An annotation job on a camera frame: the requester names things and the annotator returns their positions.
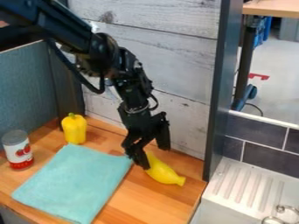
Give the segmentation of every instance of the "cloth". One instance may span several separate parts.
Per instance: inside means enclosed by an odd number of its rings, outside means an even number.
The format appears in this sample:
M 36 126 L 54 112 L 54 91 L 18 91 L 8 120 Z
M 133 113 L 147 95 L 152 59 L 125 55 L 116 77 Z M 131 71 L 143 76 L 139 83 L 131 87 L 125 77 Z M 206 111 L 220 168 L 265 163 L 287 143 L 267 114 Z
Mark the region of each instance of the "cloth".
M 68 144 L 12 198 L 72 222 L 90 223 L 130 166 L 127 157 Z

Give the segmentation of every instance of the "can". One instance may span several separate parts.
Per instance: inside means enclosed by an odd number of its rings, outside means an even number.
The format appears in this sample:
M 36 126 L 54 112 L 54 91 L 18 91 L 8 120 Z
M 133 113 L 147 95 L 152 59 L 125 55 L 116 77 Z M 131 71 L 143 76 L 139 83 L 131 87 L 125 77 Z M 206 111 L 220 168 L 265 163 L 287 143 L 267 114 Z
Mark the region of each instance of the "can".
M 33 164 L 33 155 L 27 133 L 20 129 L 12 130 L 2 137 L 2 144 L 10 167 L 22 170 Z

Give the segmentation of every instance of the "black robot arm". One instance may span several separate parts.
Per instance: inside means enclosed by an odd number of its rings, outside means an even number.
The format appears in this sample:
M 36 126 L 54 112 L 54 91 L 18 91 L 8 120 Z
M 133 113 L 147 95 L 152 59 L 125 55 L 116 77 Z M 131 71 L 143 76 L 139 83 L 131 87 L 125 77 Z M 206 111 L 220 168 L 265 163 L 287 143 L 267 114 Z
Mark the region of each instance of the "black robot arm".
M 152 81 L 132 52 L 119 47 L 105 33 L 92 33 L 89 24 L 54 0 L 0 0 L 1 20 L 9 25 L 0 29 L 0 51 L 20 46 L 28 40 L 45 39 L 75 77 L 91 91 L 102 94 L 104 79 L 110 79 L 122 98 L 118 111 L 128 130 L 122 147 L 136 164 L 150 168 L 143 147 L 153 139 L 160 149 L 170 149 L 166 113 L 151 114 L 158 106 L 152 94 Z M 76 55 L 75 65 L 53 40 L 60 42 L 64 51 Z M 100 77 L 99 88 L 80 72 Z M 150 106 L 149 98 L 156 102 L 156 106 Z

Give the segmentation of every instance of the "white wooden wall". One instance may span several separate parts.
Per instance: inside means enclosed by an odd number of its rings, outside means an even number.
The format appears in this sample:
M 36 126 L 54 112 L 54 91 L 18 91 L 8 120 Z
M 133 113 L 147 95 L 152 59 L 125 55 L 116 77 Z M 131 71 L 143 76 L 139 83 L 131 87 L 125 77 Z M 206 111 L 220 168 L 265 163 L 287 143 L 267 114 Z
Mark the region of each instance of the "white wooden wall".
M 80 17 L 114 37 L 154 81 L 171 146 L 204 158 L 221 0 L 69 0 Z M 89 78 L 98 85 L 96 78 Z M 84 89 L 87 113 L 121 125 L 119 101 Z

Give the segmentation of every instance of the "tile backsplash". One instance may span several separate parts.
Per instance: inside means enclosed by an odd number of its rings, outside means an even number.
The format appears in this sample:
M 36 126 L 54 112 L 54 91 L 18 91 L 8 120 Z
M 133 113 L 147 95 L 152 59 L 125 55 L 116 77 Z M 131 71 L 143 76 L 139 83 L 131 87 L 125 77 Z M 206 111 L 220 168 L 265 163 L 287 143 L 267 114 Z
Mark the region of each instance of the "tile backsplash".
M 299 178 L 299 130 L 279 122 L 230 114 L 223 153 L 228 158 Z

